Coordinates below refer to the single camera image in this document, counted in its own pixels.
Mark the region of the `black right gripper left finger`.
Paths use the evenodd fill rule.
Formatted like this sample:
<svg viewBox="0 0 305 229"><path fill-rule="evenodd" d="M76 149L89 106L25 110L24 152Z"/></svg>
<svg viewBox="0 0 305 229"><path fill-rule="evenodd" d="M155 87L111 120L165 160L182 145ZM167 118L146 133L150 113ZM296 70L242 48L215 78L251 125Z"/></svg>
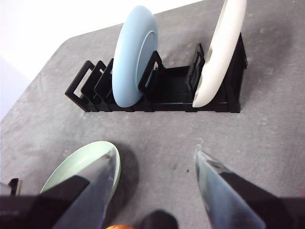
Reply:
<svg viewBox="0 0 305 229"><path fill-rule="evenodd" d="M112 197L116 152L35 196L2 196L2 229L99 229Z"/></svg>

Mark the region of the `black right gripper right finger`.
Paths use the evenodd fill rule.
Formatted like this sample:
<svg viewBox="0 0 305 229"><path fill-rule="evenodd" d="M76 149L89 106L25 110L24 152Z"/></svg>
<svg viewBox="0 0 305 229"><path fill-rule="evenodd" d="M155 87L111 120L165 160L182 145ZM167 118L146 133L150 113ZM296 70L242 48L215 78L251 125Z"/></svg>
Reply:
<svg viewBox="0 0 305 229"><path fill-rule="evenodd" d="M277 197L198 150L197 182L213 229L303 229L305 199Z"/></svg>

